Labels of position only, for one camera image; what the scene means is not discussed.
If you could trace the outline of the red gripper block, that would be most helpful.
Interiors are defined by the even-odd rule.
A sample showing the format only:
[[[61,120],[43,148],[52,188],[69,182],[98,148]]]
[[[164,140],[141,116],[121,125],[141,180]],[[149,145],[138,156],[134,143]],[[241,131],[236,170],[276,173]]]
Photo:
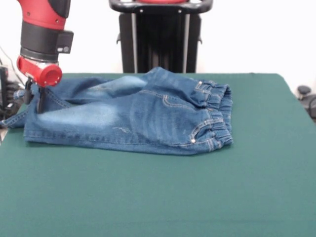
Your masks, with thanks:
[[[57,85],[62,79],[62,70],[58,64],[32,61],[22,56],[17,58],[16,65],[18,70],[28,77],[23,95],[25,104],[30,104],[33,98],[31,91],[33,81],[40,86],[37,113],[42,114],[45,103],[45,87]]]

